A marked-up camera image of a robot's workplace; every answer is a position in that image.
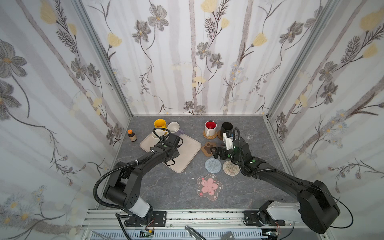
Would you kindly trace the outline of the cork paw print coaster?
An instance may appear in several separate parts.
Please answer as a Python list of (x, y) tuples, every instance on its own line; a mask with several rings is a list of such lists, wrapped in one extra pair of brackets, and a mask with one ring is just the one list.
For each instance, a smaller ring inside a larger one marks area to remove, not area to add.
[(206, 142), (205, 145), (201, 147), (201, 151), (206, 157), (212, 157), (213, 153), (211, 152), (211, 147), (213, 148), (216, 146), (217, 146), (216, 143)]

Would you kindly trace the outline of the woven rattan round coaster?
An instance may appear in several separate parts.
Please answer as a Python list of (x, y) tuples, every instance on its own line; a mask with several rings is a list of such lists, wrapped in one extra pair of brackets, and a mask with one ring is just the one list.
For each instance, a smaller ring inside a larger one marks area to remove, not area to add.
[(217, 133), (214, 133), (212, 136), (208, 136), (206, 134), (206, 132), (203, 132), (203, 136), (204, 136), (204, 138), (206, 138), (208, 140), (212, 140), (212, 139), (215, 139), (217, 137)]

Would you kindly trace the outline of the grey round coaster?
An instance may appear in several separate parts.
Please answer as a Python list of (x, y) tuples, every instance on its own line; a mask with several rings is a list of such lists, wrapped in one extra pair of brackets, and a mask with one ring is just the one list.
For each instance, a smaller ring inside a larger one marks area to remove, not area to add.
[(216, 174), (222, 169), (222, 164), (219, 160), (210, 158), (205, 162), (205, 168), (209, 173)]

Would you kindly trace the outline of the round wooden coaster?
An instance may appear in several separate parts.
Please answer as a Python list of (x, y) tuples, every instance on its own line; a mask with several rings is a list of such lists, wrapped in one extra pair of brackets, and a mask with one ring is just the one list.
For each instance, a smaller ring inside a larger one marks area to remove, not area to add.
[(218, 131), (217, 132), (217, 137), (222, 141), (223, 140), (223, 135), (221, 133), (221, 131)]

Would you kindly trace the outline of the lavender mug white inside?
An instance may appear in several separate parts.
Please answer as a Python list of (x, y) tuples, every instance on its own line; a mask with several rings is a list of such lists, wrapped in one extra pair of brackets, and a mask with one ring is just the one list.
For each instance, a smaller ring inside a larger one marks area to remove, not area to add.
[(184, 132), (180, 129), (180, 124), (177, 123), (177, 122), (171, 122), (168, 124), (167, 126), (167, 129), (172, 133), (172, 134), (175, 134), (175, 135), (183, 135)]

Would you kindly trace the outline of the beige serving tray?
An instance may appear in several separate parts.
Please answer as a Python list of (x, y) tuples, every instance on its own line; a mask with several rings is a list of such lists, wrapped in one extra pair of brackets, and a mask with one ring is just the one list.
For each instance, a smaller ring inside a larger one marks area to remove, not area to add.
[[(174, 159), (175, 163), (171, 166), (167, 166), (166, 163), (163, 163), (163, 165), (176, 173), (183, 173), (202, 147), (200, 142), (189, 137), (188, 135), (184, 134), (180, 135), (180, 137), (183, 139), (183, 144), (180, 148), (178, 148), (180, 155)], [(152, 134), (149, 134), (140, 142), (140, 147), (146, 152), (149, 152), (150, 148), (153, 147), (158, 141), (158, 139), (152, 137)]]

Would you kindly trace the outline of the black mug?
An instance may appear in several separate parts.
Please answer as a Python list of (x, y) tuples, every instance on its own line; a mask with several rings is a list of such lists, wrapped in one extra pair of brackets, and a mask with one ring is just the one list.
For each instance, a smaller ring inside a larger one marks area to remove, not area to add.
[(231, 132), (232, 130), (233, 130), (233, 124), (229, 122), (224, 122), (221, 125), (219, 136), (221, 137), (221, 139), (223, 139), (224, 134), (227, 132)]

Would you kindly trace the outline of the yellow mug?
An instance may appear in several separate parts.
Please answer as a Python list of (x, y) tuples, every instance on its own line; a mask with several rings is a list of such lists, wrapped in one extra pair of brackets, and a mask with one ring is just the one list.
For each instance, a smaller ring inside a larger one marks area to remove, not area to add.
[(157, 119), (154, 122), (155, 128), (167, 129), (167, 123), (164, 119)]

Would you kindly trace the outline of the white mug red inside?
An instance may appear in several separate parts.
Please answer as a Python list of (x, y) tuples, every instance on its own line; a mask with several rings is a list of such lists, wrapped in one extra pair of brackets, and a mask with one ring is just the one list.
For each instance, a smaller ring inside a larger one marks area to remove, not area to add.
[(205, 129), (204, 129), (204, 132), (206, 132), (206, 134), (208, 136), (212, 136), (214, 133), (216, 133), (217, 131), (217, 123), (214, 122), (214, 121), (207, 121), (205, 123)]

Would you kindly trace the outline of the pink flower coaster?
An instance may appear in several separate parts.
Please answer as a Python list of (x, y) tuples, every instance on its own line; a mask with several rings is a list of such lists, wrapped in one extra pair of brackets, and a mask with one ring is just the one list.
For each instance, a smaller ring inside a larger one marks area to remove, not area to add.
[(210, 201), (216, 201), (219, 193), (223, 190), (223, 184), (217, 180), (214, 174), (208, 174), (205, 177), (199, 177), (197, 180), (197, 194), (201, 198), (208, 198)]

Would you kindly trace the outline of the white mug with handle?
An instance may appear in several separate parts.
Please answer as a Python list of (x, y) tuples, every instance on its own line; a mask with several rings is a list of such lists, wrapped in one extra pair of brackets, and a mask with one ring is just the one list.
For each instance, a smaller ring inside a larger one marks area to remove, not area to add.
[(163, 130), (163, 129), (155, 129), (152, 131), (152, 138), (155, 139), (155, 140), (161, 140), (163, 138), (165, 138), (168, 134), (168, 131), (167, 130)]

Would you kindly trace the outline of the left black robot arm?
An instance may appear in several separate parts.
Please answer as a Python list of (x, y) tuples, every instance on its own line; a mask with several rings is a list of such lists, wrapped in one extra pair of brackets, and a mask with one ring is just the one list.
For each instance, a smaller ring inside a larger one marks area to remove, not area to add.
[(161, 137), (151, 150), (133, 162), (117, 163), (112, 170), (102, 175), (93, 189), (94, 199), (100, 205), (132, 213), (147, 219), (152, 215), (152, 206), (140, 197), (143, 177), (159, 164), (172, 162), (179, 153), (184, 140), (169, 134)]

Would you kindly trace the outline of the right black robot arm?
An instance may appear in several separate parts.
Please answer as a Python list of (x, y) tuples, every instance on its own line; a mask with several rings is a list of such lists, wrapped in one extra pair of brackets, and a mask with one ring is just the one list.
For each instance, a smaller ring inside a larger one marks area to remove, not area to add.
[(304, 223), (309, 229), (324, 234), (340, 215), (340, 209), (327, 186), (321, 181), (309, 182), (289, 175), (254, 157), (249, 145), (241, 140), (232, 149), (211, 147), (215, 159), (230, 160), (246, 177), (265, 181), (291, 197), (294, 203), (269, 200), (259, 208), (259, 220), (266, 225), (275, 221)]

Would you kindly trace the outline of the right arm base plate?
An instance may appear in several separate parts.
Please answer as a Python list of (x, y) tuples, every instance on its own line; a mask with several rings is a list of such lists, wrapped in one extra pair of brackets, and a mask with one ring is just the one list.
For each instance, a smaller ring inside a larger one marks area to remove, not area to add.
[(284, 220), (273, 220), (266, 211), (243, 211), (244, 224), (247, 227), (277, 227), (285, 226)]

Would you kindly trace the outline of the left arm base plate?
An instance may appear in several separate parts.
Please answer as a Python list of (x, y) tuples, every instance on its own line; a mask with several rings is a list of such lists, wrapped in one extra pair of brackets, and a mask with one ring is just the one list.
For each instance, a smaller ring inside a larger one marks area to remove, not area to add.
[(167, 219), (166, 211), (150, 211), (149, 214), (140, 218), (139, 216), (133, 214), (125, 218), (124, 225), (125, 227), (165, 227)]

